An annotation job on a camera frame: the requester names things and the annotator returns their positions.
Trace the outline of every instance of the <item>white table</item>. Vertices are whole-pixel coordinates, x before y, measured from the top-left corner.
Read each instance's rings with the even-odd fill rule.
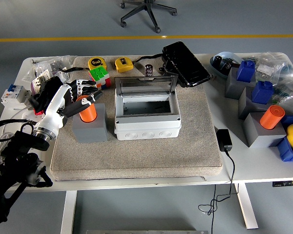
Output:
[[[240,57],[250,54],[237,54]],[[200,62],[212,74],[209,59],[211,54],[196,55]],[[27,58],[22,63],[16,85],[24,85],[30,89],[30,83],[24,82],[22,78],[31,68],[31,61],[49,60],[48,58]],[[248,229],[258,228],[251,202],[246,190],[245,183],[271,182],[293,180],[293,162],[283,162],[280,159],[279,151],[276,147],[250,149],[245,144],[246,139],[242,130],[242,120],[237,118],[238,100],[224,98],[225,80],[213,77],[209,82],[204,83],[204,89],[212,113],[212,121],[217,129],[229,129],[232,140],[232,150],[230,156],[235,162],[235,175],[233,183],[239,184],[239,201],[242,213]],[[0,119],[9,119],[17,110],[5,108]],[[6,131],[16,131],[16,126],[7,126]],[[40,159],[50,165],[54,144],[50,145],[47,152],[37,152]],[[98,190],[98,189],[120,189],[120,188],[141,188],[141,187],[164,187],[164,186],[186,186],[202,184],[229,184],[232,174],[232,162],[222,153],[223,170],[219,175],[186,178],[135,178],[135,179],[107,179],[107,180],[76,180],[76,181],[55,181],[50,188],[26,188],[27,192],[47,192],[47,191],[67,191],[63,214],[62,233],[71,233],[73,225],[73,215],[78,190]]]

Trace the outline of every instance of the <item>yellow tape measure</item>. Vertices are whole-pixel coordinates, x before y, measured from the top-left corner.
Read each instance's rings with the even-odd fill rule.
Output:
[[[133,69],[133,63],[130,58],[127,57],[120,57],[115,61],[116,70],[119,73],[129,71]]]
[[[89,59],[88,67],[89,67],[90,70],[93,70],[93,69],[95,69],[97,67],[100,67],[100,66],[103,66],[104,69],[107,70],[104,58],[102,58],[102,57],[93,57],[93,58]]]

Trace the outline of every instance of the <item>clear plastic lid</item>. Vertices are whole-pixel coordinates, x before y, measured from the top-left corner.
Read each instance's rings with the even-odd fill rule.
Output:
[[[176,84],[176,76],[115,77],[116,94],[122,96],[170,94]]]

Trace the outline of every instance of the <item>yellow floor line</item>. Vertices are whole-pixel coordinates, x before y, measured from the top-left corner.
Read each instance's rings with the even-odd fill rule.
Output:
[[[140,39],[247,39],[247,38],[253,38],[253,39],[260,39],[260,38],[293,38],[293,34],[0,38],[0,42],[64,41],[64,40],[140,40]]]

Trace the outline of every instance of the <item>capacitor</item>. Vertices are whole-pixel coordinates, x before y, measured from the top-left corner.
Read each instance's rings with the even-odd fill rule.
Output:
[[[146,69],[146,77],[151,77],[153,75],[153,66],[151,64],[147,64],[145,66]]]
[[[214,60],[213,60],[213,64],[212,66],[216,69],[218,69],[220,67],[220,63],[221,63],[222,57],[221,56],[215,56]]]

